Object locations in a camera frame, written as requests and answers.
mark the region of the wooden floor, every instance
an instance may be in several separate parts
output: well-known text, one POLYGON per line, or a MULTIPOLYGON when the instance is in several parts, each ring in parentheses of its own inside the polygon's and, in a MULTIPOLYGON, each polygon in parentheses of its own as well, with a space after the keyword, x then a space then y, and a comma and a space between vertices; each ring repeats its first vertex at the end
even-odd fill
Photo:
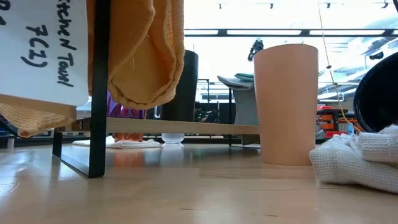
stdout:
MULTIPOLYGON (((224 145, 108 150, 86 179, 50 146, 0 151, 0 223, 397 223, 398 195, 319 184, 311 167, 224 145)), ((87 148, 64 152, 86 162, 87 148)))

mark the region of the black container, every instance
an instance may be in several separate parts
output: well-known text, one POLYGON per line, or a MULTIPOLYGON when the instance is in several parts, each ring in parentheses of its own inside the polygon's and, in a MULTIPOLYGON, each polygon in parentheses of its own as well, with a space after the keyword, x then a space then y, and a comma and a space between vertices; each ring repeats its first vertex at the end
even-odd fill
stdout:
POLYGON ((398 123, 398 53, 368 71, 353 103, 358 123, 367 132, 379 132, 398 123))
POLYGON ((198 82, 199 56, 185 50, 184 68, 172 101, 161 106, 160 118, 167 121, 193 121, 198 82))

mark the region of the paper label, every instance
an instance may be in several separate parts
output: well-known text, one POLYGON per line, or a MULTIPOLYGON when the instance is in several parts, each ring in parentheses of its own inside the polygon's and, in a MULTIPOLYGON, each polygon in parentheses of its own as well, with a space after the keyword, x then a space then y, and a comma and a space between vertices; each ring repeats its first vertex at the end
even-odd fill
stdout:
POLYGON ((84 105, 87 35, 84 0, 0 0, 0 94, 84 105))

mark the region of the orange towel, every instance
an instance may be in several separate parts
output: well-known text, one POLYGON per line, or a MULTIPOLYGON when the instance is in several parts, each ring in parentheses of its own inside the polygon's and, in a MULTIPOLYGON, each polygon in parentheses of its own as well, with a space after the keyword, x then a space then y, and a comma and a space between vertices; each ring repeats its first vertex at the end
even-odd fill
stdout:
MULTIPOLYGON (((95 0, 87 0, 90 94, 94 9, 95 0)), ((110 34, 108 89, 113 99, 134 109, 149 109, 172 100, 183 68, 183 0, 112 0, 110 34)), ((49 111, 42 102, 3 98, 0 102, 0 113, 24 137, 76 119, 73 106, 54 104, 49 111)))

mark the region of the wooden shelf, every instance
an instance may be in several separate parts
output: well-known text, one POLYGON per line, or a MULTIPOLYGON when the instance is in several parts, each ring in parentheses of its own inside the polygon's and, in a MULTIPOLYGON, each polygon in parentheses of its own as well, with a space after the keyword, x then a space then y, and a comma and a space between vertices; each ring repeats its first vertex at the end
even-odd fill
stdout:
MULTIPOLYGON (((75 121, 60 132, 90 131, 91 118, 75 121)), ((107 118, 108 133, 185 133, 185 134, 259 134, 258 126, 213 124, 149 119, 107 118)))

